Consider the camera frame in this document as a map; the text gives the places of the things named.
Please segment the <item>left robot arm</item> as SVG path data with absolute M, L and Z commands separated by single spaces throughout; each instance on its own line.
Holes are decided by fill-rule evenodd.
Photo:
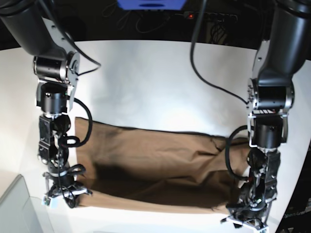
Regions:
M 236 229 L 246 227 L 267 233 L 268 216 L 277 197 L 279 147 L 287 142 L 288 112 L 295 99 L 293 76 L 303 66 L 311 41 L 311 3 L 308 0 L 275 2 L 270 38 L 263 40 L 248 81 L 247 124 L 226 140 L 225 164 L 242 187 L 234 203 L 228 203 L 228 217 Z M 241 131 L 248 132 L 250 166 L 248 176 L 236 174 L 230 164 L 230 146 Z

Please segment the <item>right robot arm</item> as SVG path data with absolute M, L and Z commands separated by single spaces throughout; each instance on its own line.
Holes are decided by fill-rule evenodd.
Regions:
M 85 173 L 81 164 L 69 165 L 69 149 L 85 145 L 92 133 L 91 112 L 86 109 L 88 128 L 84 139 L 68 135 L 71 128 L 69 112 L 75 103 L 80 77 L 80 58 L 85 54 L 61 27 L 51 0 L 3 0 L 0 18 L 18 44 L 33 56 L 33 72 L 38 78 L 35 103 L 39 117 L 38 157 L 47 166 L 43 174 L 46 193 L 42 203 L 54 207 L 63 199 L 75 208 L 82 194 L 92 192 L 78 175 Z

